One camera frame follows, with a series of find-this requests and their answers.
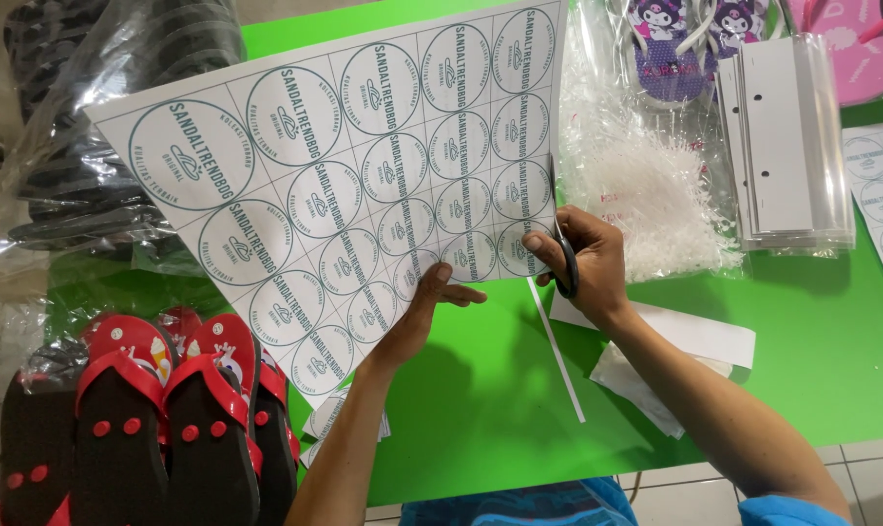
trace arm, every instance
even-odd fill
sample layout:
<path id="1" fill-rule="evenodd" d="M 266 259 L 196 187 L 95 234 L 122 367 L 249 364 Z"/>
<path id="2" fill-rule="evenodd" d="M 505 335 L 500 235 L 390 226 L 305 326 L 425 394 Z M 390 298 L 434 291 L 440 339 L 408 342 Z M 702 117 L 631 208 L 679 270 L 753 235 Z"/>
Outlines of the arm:
<path id="1" fill-rule="evenodd" d="M 841 490 L 792 425 L 635 313 L 624 289 L 620 230 L 575 207 L 559 209 L 558 221 L 576 247 L 581 274 L 573 304 L 620 347 L 712 465 L 748 497 L 795 497 L 850 520 Z M 550 268 L 565 269 L 561 249 L 544 234 L 530 232 L 523 243 Z M 566 278 L 561 270 L 557 276 Z"/>
<path id="2" fill-rule="evenodd" d="M 437 303 L 466 307 L 486 301 L 483 292 L 446 285 L 451 271 L 450 265 L 439 263 L 425 272 L 409 310 L 357 368 L 347 400 L 298 487 L 285 526 L 363 524 L 380 418 L 393 376 L 425 345 Z"/>

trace hand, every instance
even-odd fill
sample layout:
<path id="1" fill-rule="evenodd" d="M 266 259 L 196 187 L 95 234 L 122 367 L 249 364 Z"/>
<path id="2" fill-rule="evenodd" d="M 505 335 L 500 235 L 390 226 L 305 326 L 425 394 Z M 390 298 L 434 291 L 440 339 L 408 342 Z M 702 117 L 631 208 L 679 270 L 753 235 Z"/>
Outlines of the hand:
<path id="1" fill-rule="evenodd" d="M 438 303 L 467 307 L 472 303 L 487 301 L 487 294 L 479 290 L 463 284 L 448 284 L 451 271 L 451 265 L 436 263 L 423 274 L 409 310 L 370 353 L 375 361 L 394 371 L 419 354 L 428 338 Z"/>
<path id="2" fill-rule="evenodd" d="M 623 233 L 572 205 L 556 210 L 556 219 L 577 255 L 580 280 L 572 305 L 595 327 L 608 329 L 631 311 L 624 289 Z M 568 285 L 565 256 L 558 242 L 534 230 L 523 236 L 523 245 Z M 546 286 L 551 279 L 542 274 L 536 283 Z"/>

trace pink flip-flop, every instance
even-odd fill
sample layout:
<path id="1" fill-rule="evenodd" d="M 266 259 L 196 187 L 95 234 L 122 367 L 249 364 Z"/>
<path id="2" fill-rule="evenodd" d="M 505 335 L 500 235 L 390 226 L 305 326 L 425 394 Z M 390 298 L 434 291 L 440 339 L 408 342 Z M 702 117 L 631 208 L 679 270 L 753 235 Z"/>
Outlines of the pink flip-flop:
<path id="1" fill-rule="evenodd" d="M 825 37 L 839 106 L 883 94 L 883 13 L 880 0 L 788 0 L 802 33 Z"/>

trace green table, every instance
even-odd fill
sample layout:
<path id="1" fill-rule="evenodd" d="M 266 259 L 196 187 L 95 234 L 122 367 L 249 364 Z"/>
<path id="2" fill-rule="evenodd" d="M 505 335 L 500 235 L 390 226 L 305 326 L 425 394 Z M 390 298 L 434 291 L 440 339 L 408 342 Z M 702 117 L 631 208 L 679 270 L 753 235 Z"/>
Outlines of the green table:
<path id="1" fill-rule="evenodd" d="M 250 57 L 504 0 L 383 0 L 244 27 Z M 843 112 L 846 126 L 883 121 L 883 102 Z M 708 275 L 629 287 L 635 301 L 747 327 L 757 354 L 744 387 L 815 446 L 883 438 L 883 268 L 858 217 L 857 249 L 838 259 L 750 258 L 749 278 Z M 75 271 L 68 264 L 67 272 Z M 525 280 L 484 283 L 490 301 L 439 308 L 428 346 L 400 371 L 386 402 L 371 506 L 518 488 L 703 460 L 691 439 L 660 433 L 628 401 L 588 380 L 598 332 L 551 322 L 581 401 L 579 423 Z M 551 288 L 540 291 L 546 310 Z M 112 301 L 102 300 L 103 296 Z M 152 317 L 185 301 L 227 307 L 207 280 L 141 270 L 50 290 L 50 330 L 78 323 L 67 308 L 117 304 Z M 309 407 L 292 389 L 301 428 Z M 302 436 L 303 449 L 312 440 Z"/>

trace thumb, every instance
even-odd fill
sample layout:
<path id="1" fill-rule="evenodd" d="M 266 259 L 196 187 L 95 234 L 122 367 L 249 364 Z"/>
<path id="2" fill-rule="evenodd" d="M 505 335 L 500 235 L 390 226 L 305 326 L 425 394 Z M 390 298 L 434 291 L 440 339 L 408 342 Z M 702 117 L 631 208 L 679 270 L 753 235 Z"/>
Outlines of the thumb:
<path id="1" fill-rule="evenodd" d="M 552 269 L 558 279 L 568 282 L 568 274 L 565 273 L 565 254 L 562 253 L 557 241 L 544 232 L 533 230 L 523 236 L 523 246 Z"/>
<path id="2" fill-rule="evenodd" d="M 432 315 L 435 314 L 435 305 L 442 299 L 444 286 L 451 278 L 451 265 L 436 263 L 425 271 L 422 281 L 415 291 L 415 298 L 406 316 L 412 321 L 424 321 L 431 323 Z"/>

